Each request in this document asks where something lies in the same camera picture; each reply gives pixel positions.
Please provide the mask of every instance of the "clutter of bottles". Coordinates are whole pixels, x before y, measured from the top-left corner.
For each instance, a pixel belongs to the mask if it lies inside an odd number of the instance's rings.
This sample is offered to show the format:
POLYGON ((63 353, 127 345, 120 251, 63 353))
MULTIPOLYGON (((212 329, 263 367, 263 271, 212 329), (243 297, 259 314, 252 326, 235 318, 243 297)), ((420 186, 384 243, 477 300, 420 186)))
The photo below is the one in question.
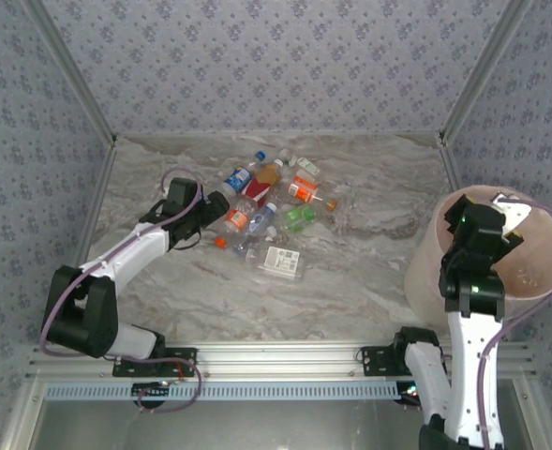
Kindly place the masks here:
POLYGON ((322 185, 322 170, 306 157, 283 149, 268 159, 258 152, 221 183, 231 210, 216 226, 215 244, 267 275, 298 279, 305 269, 303 252, 285 244, 282 235, 300 233, 334 212, 338 200, 322 185), (286 192, 285 212, 274 200, 276 189, 286 192))

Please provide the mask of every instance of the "wall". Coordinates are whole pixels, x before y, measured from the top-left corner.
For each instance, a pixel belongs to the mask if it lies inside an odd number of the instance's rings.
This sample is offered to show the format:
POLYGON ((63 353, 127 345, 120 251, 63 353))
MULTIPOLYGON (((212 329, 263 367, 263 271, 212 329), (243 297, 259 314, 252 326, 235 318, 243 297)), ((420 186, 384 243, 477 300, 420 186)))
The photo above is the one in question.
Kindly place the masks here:
POLYGON ((45 0, 117 134, 439 129, 505 3, 45 0))
POLYGON ((20 2, 0 2, 0 432, 104 147, 20 2))
MULTIPOLYGON (((552 205, 552 0, 529 11, 452 147, 465 185, 510 185, 552 205)), ((552 408, 552 306, 520 334, 552 408)))

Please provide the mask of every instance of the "gray marble surface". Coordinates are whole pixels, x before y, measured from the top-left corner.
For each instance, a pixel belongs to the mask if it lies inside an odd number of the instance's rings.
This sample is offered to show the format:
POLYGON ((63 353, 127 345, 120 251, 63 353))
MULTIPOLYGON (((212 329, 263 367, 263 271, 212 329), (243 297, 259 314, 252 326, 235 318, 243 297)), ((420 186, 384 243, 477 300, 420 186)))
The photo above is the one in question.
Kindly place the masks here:
MULTIPOLYGON (((263 150, 288 147, 327 174, 335 213, 294 236, 307 270, 299 281, 249 270, 213 244, 209 229, 186 252, 149 264, 119 298, 120 319, 168 340, 389 339, 401 325, 424 325, 403 293, 403 276, 431 211, 449 187, 427 137, 393 135, 239 136, 120 139, 91 257, 113 246, 160 198, 172 166, 216 187, 232 167, 263 150)), ((294 204, 283 186, 272 196, 294 204)))

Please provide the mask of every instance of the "marble floor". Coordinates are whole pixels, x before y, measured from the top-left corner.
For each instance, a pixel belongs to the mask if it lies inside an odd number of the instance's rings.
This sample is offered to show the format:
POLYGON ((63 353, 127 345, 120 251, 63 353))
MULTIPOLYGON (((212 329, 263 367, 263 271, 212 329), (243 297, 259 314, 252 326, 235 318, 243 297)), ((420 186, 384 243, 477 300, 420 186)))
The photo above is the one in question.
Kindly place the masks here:
MULTIPOLYGON (((433 139, 395 135, 121 138, 91 257, 113 246, 160 198, 161 175, 189 169, 215 188, 258 150, 290 148, 327 174, 335 213, 276 240, 306 258, 300 281, 267 277, 213 244, 211 227, 191 250, 149 264, 118 299, 120 320, 168 340, 387 340, 411 311, 403 276, 437 200, 449 192, 433 139)), ((283 187, 272 201, 294 203, 283 187)))

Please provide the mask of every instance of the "green bottle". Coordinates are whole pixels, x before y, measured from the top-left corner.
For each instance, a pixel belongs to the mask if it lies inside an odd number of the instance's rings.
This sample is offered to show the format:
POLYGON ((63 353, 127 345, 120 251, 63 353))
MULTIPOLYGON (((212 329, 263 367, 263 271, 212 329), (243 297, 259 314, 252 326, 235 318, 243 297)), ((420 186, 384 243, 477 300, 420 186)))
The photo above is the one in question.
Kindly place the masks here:
POLYGON ((304 204, 286 213, 286 228, 291 233, 298 233, 313 220, 315 211, 308 204, 304 204))

